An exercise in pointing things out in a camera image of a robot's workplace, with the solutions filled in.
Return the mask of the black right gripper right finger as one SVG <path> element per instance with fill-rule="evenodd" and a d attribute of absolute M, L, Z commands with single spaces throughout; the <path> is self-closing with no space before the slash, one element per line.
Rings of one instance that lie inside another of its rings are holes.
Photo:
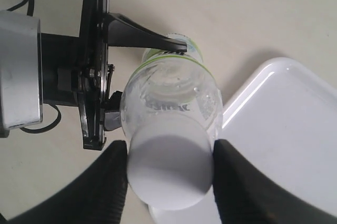
<path fill-rule="evenodd" d="M 336 223 L 269 179 L 228 140 L 213 149 L 213 194 L 222 223 Z"/>

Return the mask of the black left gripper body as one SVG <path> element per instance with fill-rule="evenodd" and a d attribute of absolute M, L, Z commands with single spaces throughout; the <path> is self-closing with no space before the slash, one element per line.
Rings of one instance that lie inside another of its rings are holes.
<path fill-rule="evenodd" d="M 41 34 L 43 101 L 74 106 L 80 114 L 83 148 L 102 150 L 103 104 L 108 98 L 109 0 L 83 0 L 78 36 Z"/>

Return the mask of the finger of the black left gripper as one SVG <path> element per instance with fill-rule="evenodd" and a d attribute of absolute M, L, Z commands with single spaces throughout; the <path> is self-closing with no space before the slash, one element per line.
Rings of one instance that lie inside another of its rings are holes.
<path fill-rule="evenodd" d="M 169 52 L 186 52 L 187 44 L 149 29 L 120 13 L 106 15 L 106 44 L 113 47 L 153 48 Z"/>
<path fill-rule="evenodd" d="M 110 97 L 104 96 L 101 107 L 104 110 L 103 129 L 114 131 L 122 126 L 121 123 L 121 99 L 122 91 L 115 91 Z"/>

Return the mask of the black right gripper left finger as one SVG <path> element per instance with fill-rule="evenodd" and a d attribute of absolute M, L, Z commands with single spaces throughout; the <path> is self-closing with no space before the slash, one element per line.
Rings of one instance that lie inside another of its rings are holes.
<path fill-rule="evenodd" d="M 113 141 L 74 181 L 1 223 L 120 223 L 127 193 L 127 145 Z"/>

